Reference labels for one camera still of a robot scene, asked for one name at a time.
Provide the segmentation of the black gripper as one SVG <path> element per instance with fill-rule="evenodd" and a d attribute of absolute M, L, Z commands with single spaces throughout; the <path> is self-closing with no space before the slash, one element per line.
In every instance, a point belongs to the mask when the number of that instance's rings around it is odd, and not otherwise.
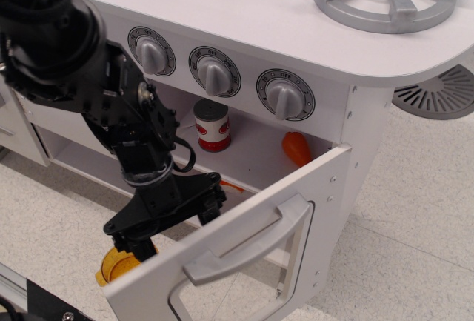
<path fill-rule="evenodd" d="M 202 225 L 221 215 L 226 200 L 219 173 L 175 175 L 171 170 L 148 173 L 122 171 L 135 189 L 132 199 L 104 225 L 118 251 L 130 252 L 139 262 L 158 254 L 151 237 L 197 216 Z"/>

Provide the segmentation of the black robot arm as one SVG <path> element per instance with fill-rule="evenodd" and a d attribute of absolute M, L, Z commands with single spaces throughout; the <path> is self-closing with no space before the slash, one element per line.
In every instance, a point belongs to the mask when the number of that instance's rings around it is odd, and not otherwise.
<path fill-rule="evenodd" d="M 104 232 L 119 251 L 145 261 L 152 237 L 197 216 L 218 217 L 226 199 L 217 173 L 175 166 L 176 113 L 165 107 L 105 23 L 84 0 L 1 0 L 1 72 L 37 105 L 80 114 L 117 159 L 133 198 Z"/>

